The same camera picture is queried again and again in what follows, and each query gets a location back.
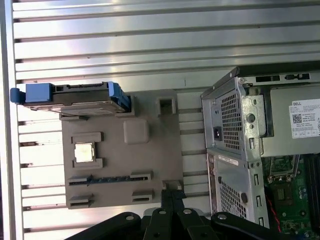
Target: sticker label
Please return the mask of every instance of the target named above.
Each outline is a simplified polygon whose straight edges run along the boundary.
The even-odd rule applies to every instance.
[[[227,163],[236,165],[236,166],[239,165],[239,162],[238,162],[237,160],[231,159],[231,158],[226,157],[226,156],[218,155],[218,159],[220,159],[220,160],[222,160],[222,161],[225,161],[225,162],[227,162]]]
[[[320,136],[320,99],[293,101],[289,112],[293,139]]]

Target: motherboard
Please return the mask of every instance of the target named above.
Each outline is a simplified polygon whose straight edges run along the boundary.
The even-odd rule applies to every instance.
[[[291,155],[262,160],[270,227],[296,239],[320,239],[311,224],[304,158]]]

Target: ventilation grille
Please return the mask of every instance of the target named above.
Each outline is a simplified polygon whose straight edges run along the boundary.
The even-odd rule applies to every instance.
[[[242,131],[242,123],[238,110],[237,95],[233,94],[222,99],[221,115],[223,141],[226,148],[240,150],[239,132]]]
[[[243,219],[247,219],[247,209],[242,206],[240,194],[228,184],[221,182],[220,185],[222,212],[227,212]]]

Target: computer tower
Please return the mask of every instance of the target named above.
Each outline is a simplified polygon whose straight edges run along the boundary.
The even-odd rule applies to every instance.
[[[308,183],[314,167],[306,164],[320,159],[319,69],[319,62],[240,66],[203,92],[211,213],[285,233],[316,228],[309,209],[318,206],[317,178]]]

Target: green circuit board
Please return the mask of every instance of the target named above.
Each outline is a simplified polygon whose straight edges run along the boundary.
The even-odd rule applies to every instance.
[[[310,223],[303,156],[297,160],[296,170],[292,159],[293,156],[273,158],[273,161],[271,158],[263,159],[264,185],[272,192],[272,207],[282,233],[295,235],[299,239],[319,239]]]

